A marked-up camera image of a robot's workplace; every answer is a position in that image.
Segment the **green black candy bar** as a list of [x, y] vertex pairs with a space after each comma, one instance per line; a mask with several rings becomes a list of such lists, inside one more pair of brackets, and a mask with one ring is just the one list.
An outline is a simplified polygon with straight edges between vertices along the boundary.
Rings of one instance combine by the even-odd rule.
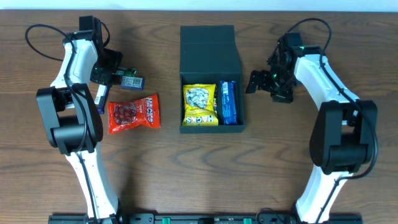
[[136, 68], [119, 67], [114, 74], [119, 76], [135, 77], [136, 73]]

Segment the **small blue candy bar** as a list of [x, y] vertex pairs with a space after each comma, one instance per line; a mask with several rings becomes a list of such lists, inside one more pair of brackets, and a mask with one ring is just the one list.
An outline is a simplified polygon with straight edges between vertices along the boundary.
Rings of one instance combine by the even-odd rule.
[[127, 88], [127, 89], [133, 89], [133, 90], [143, 90], [144, 89], [144, 79], [140, 78], [140, 77], [122, 76], [119, 86], [121, 88]]

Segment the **blue Oreo cookie pack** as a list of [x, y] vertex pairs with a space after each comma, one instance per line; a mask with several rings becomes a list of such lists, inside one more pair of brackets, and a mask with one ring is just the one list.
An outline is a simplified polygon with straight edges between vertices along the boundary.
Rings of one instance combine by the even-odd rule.
[[234, 84], [235, 81], [220, 81], [221, 106], [224, 125], [235, 125], [238, 123]]

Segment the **purple chocolate bar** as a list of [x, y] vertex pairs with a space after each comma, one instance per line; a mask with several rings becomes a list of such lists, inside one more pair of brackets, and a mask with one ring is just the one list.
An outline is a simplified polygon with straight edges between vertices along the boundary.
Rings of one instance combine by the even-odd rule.
[[99, 114], [104, 114], [104, 108], [108, 98], [109, 87], [106, 85], [99, 85], [98, 91], [95, 97], [95, 105]]

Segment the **black cardboard gift box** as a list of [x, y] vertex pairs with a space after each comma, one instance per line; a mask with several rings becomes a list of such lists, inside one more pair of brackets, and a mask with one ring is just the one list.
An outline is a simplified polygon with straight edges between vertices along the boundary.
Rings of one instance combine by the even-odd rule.
[[[225, 125], [221, 105], [221, 81], [234, 81], [237, 123]], [[217, 85], [218, 125], [180, 126], [181, 134], [241, 133], [246, 127], [243, 73], [233, 25], [181, 26], [180, 85]]]

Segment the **red Hacks candy bag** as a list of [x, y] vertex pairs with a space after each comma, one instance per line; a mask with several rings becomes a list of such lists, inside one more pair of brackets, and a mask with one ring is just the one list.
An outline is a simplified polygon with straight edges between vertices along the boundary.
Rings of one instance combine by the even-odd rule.
[[138, 100], [108, 103], [108, 131], [116, 134], [137, 126], [160, 128], [160, 108], [158, 95], [150, 95]]

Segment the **yellow Hacks candy bag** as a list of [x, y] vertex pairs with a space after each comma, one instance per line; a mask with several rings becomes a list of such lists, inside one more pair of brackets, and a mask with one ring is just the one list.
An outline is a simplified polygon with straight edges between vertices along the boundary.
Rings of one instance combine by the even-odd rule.
[[215, 84], [183, 86], [184, 118], [182, 126], [217, 126], [214, 109]]

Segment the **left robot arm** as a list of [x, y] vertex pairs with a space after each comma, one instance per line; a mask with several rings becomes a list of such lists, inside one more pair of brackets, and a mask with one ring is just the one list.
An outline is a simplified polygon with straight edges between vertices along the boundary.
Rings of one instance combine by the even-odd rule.
[[84, 215], [53, 214], [49, 223], [129, 221], [119, 210], [118, 196], [103, 164], [103, 123], [88, 88], [90, 82], [111, 86], [123, 57], [106, 48], [105, 27], [94, 16], [81, 16], [79, 30], [64, 34], [65, 56], [56, 79], [36, 94], [49, 143], [73, 167], [88, 208]]

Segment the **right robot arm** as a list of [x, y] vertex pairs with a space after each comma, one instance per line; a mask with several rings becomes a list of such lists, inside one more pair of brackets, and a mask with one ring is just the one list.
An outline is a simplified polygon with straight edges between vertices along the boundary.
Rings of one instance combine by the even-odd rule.
[[301, 83], [318, 108], [309, 142], [313, 169], [302, 196], [288, 214], [276, 213], [271, 223], [362, 223], [354, 213], [332, 214], [342, 186], [361, 178], [364, 164], [376, 158], [377, 107], [349, 91], [328, 64], [322, 48], [304, 45], [298, 32], [278, 39], [268, 58], [271, 69], [251, 72], [246, 93], [264, 90], [273, 101], [291, 103]]

